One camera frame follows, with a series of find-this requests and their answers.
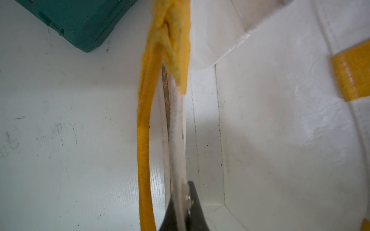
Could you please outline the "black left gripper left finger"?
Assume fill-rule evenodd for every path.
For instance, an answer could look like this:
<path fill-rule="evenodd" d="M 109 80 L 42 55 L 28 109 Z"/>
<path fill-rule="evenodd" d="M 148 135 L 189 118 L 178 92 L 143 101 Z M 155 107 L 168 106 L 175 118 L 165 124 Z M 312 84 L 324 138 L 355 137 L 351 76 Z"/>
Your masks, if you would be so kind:
<path fill-rule="evenodd" d="M 161 227 L 159 228 L 159 231 L 177 231 L 177 221 L 172 199 L 170 199 L 168 203 L 165 217 L 163 219 Z"/>

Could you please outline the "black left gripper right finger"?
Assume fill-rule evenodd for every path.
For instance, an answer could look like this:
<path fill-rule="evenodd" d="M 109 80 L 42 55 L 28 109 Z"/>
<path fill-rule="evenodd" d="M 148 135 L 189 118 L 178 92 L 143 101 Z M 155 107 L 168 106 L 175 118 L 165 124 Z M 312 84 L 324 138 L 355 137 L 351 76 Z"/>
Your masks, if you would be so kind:
<path fill-rule="evenodd" d="M 189 181 L 188 186 L 190 209 L 186 220 L 187 231 L 209 231 L 194 182 Z"/>

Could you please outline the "white pouch with yellow handles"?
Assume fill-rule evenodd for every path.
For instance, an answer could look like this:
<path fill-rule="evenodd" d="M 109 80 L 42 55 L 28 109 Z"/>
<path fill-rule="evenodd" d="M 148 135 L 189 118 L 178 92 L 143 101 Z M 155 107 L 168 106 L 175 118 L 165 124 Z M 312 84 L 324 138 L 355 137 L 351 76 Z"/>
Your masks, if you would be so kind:
<path fill-rule="evenodd" d="M 359 231 L 370 217 L 370 98 L 346 51 L 369 1 L 192 1 L 188 178 L 212 231 Z"/>

